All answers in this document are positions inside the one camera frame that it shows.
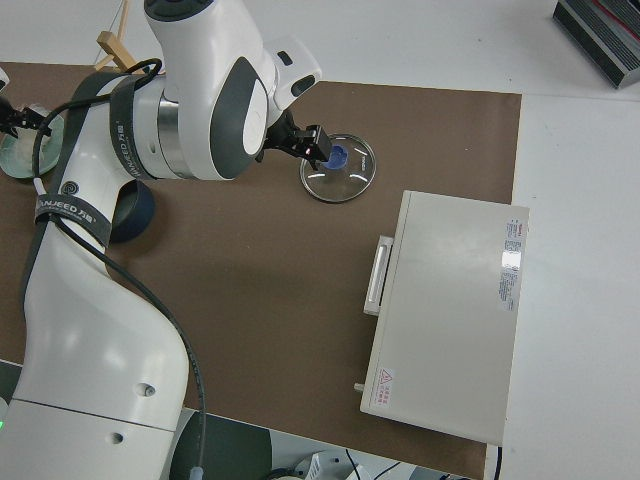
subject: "black cable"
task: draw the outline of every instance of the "black cable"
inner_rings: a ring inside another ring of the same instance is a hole
[[[493,475],[493,480],[499,480],[501,469],[502,469],[502,447],[498,447],[498,460],[496,461],[496,473]]]
[[[393,470],[394,468],[396,468],[398,465],[400,465],[400,462],[396,462],[393,465],[391,465],[389,468],[386,468],[385,470],[381,471],[378,475],[376,475],[375,477],[373,477],[373,480],[378,480],[382,475],[384,475],[385,473],[387,473],[389,470]]]
[[[126,73],[132,73],[132,72],[135,72],[136,70],[139,70],[141,68],[144,68],[150,65],[154,66],[153,69],[149,73],[141,76],[138,80],[136,80],[134,90],[138,90],[144,87],[149,82],[151,82],[151,80],[153,80],[154,77],[156,77],[160,73],[160,69],[162,68],[162,61],[157,58],[150,58],[148,60],[143,60],[141,62],[136,63],[133,67],[129,68],[126,71]],[[53,119],[56,118],[65,110],[70,110],[73,108],[90,107],[92,105],[108,102],[110,98],[111,98],[111,94],[106,93],[104,95],[98,95],[96,97],[84,98],[81,100],[72,100],[70,102],[63,103],[62,105],[54,108],[51,112],[49,112],[49,114],[40,123],[40,126],[36,131],[35,140],[33,141],[33,152],[31,155],[31,169],[33,171],[34,178],[40,177],[40,148],[42,147],[42,139],[44,138],[45,131],[47,130],[47,128],[49,127],[49,124],[53,121]]]
[[[358,472],[358,467],[356,467],[356,462],[354,462],[353,458],[351,458],[351,454],[349,453],[349,449],[345,448],[344,451],[347,452],[347,457],[349,457],[349,461],[351,462],[351,466],[353,467],[353,471],[356,472],[356,477],[358,477],[358,480],[362,480],[360,478],[360,472]]]

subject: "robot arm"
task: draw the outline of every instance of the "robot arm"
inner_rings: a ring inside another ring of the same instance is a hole
[[[106,241],[91,224],[111,221],[132,177],[232,179],[263,147],[319,161],[331,150],[320,127],[299,129],[287,110],[320,79],[301,44],[265,47],[240,0],[145,0],[145,11],[166,75],[137,91],[130,76],[87,80],[78,98],[111,101],[68,117],[40,197],[98,252]],[[0,430],[0,477],[157,480],[187,383],[180,335],[55,224],[38,225],[26,271],[27,348]]]
[[[236,177],[261,153],[267,129],[320,80],[320,67],[292,38],[264,45],[237,0],[147,1],[145,12],[167,70],[159,115],[177,111],[177,124],[159,124],[167,163],[180,165],[173,170],[181,177]],[[293,130],[283,139],[285,150],[300,144],[299,156],[328,158],[330,143],[321,131],[305,138]],[[171,145],[176,139],[179,146]],[[309,153],[303,144],[312,147]]]

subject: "white cable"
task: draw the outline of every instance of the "white cable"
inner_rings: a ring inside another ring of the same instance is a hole
[[[36,187],[36,192],[38,195],[45,195],[47,190],[44,188],[44,184],[42,183],[42,179],[40,177],[35,177],[33,179],[33,186]]]

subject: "brown work surface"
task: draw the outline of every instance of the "brown work surface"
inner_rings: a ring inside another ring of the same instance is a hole
[[[6,67],[8,97],[48,107],[87,72]],[[361,413],[353,384],[365,379],[375,332],[362,313],[373,255],[379,235],[394,235],[403,190],[509,203],[519,108],[517,95],[321,84],[295,104],[296,123],[370,143],[378,171],[361,197],[321,203],[297,160],[269,152],[233,182],[150,183],[152,225],[110,253],[184,325],[212,413],[481,478],[483,444]],[[0,182],[0,357],[20,362],[34,199],[30,185]]]

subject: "white box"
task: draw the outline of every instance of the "white box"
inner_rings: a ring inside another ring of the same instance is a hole
[[[528,218],[404,193],[363,412],[502,445]]]

